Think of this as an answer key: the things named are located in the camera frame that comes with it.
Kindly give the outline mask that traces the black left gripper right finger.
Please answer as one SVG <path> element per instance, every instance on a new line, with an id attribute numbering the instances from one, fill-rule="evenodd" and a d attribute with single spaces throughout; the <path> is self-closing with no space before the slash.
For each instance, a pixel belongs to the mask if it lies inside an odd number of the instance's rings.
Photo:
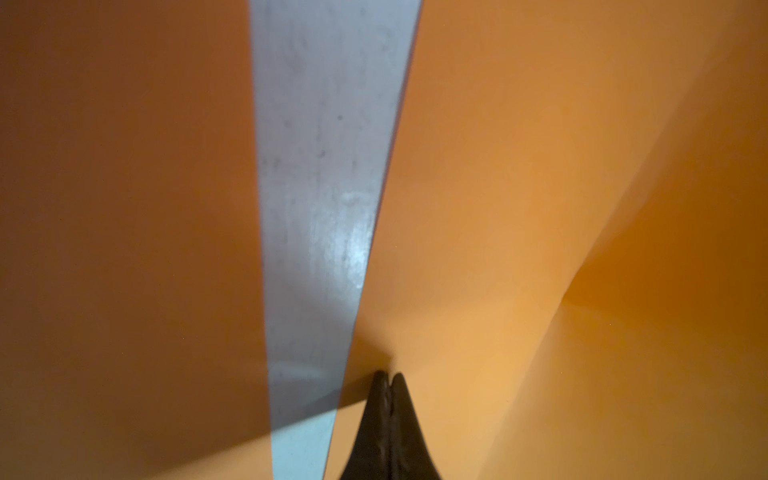
<path id="1" fill-rule="evenodd" d="M 397 373 L 390 386 L 389 475 L 392 480 L 440 480 L 429 454 L 405 376 Z"/>

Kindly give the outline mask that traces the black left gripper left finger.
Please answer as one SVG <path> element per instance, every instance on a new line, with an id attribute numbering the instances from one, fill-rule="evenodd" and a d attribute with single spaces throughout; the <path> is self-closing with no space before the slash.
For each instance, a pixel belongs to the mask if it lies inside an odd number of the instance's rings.
<path id="1" fill-rule="evenodd" d="M 377 371 L 358 432 L 341 480 L 387 480 L 390 478 L 390 417 L 392 401 L 389 375 Z"/>

